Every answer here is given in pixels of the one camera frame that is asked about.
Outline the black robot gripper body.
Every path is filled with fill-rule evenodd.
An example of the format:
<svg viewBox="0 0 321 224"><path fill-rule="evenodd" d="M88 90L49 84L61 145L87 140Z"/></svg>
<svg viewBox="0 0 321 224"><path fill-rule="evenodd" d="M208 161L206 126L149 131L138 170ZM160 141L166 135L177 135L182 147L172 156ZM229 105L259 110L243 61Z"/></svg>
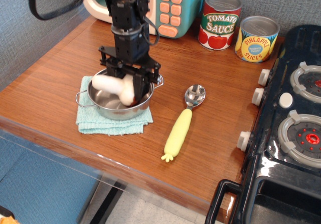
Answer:
<svg viewBox="0 0 321 224"><path fill-rule="evenodd" d="M101 64L121 62L123 72L130 75L147 76L149 82L160 83L161 65L149 56L149 25L139 24L135 28L121 29L111 26L114 34L114 47L101 46Z"/></svg>

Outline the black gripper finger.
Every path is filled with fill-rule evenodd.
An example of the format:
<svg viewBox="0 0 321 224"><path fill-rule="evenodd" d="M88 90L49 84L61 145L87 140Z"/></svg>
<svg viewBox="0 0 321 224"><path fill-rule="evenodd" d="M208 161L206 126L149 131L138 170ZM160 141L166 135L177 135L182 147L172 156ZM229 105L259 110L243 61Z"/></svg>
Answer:
<svg viewBox="0 0 321 224"><path fill-rule="evenodd" d="M123 78L125 73L123 72L123 64L121 62L116 63L106 63L106 75L116 78Z"/></svg>
<svg viewBox="0 0 321 224"><path fill-rule="evenodd" d="M141 101L141 99L148 93L150 82L147 76L135 74L133 76L134 99Z"/></svg>

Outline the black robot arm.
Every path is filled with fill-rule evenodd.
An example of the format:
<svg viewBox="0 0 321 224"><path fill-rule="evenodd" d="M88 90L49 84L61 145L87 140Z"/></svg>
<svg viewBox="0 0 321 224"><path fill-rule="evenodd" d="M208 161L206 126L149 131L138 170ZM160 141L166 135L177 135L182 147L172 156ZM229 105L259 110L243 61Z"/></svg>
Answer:
<svg viewBox="0 0 321 224"><path fill-rule="evenodd" d="M151 83L159 83L161 65L149 55L153 45L149 28L154 23L146 17L149 0L105 0L112 18L113 47L101 46L101 64L107 74L124 79L132 78L133 100L139 102L147 94Z"/></svg>

